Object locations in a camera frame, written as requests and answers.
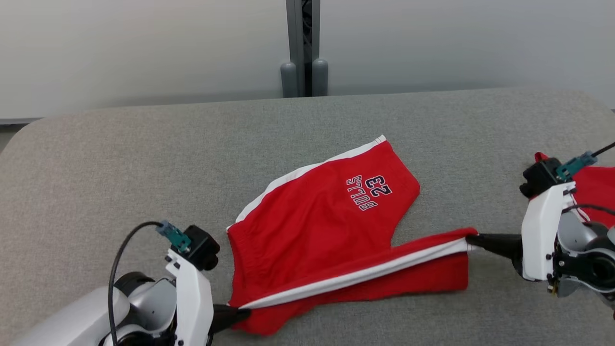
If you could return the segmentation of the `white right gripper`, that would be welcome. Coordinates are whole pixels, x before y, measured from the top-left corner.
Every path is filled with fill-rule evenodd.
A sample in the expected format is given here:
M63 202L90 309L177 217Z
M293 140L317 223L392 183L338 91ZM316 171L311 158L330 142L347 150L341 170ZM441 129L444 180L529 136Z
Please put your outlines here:
M468 245L477 246L510 259L518 275L525 280L545 281L552 273L555 238L562 210L573 205L570 191L576 182L554 185L529 201L521 235L467 235Z

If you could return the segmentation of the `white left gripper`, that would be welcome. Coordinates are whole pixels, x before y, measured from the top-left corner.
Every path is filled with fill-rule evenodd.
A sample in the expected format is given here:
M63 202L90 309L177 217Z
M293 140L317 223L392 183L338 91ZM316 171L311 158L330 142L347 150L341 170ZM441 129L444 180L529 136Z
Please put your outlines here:
M188 260L168 249L165 269L175 277L176 346L204 346L211 335L250 318L251 309L213 304L209 280Z

